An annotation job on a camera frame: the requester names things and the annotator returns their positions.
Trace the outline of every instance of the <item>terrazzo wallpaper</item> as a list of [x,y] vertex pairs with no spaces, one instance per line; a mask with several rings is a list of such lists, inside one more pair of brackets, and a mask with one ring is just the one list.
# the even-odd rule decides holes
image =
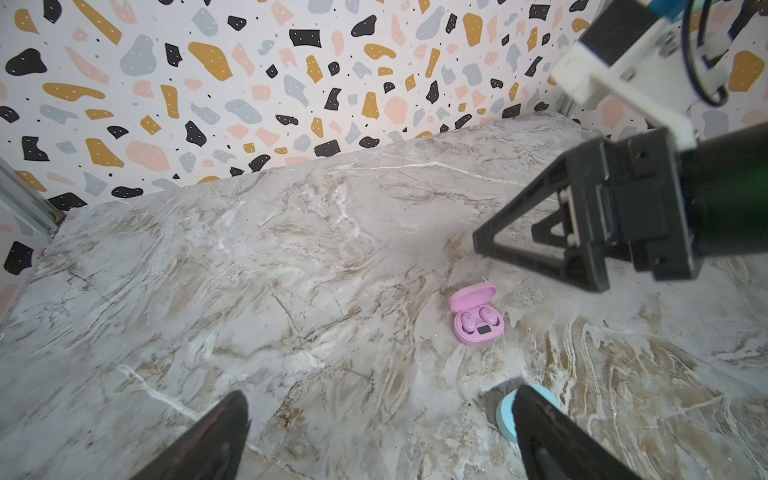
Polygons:
[[64,210],[554,108],[599,3],[0,2],[0,157]]
[[[740,9],[741,2],[718,2],[710,14],[707,31],[728,31]],[[695,20],[694,17],[694,30],[698,26]],[[712,108],[703,102],[691,108],[690,116],[701,139],[768,121],[768,72],[765,68],[768,61],[768,8],[752,17],[720,61],[726,62],[732,72],[727,84],[729,100],[721,108]],[[597,109],[579,110],[574,118],[585,127],[614,139],[630,137],[649,128],[641,114],[610,95]]]

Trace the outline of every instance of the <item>marble surface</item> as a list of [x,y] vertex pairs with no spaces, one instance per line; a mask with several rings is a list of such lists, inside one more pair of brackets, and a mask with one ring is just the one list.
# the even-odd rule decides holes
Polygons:
[[[524,478],[487,392],[527,381],[643,478],[766,478],[765,257],[594,295],[474,254],[587,136],[542,113],[73,210],[2,325],[0,477],[128,478],[241,389],[240,478]],[[483,279],[505,334],[466,346],[448,298]]]

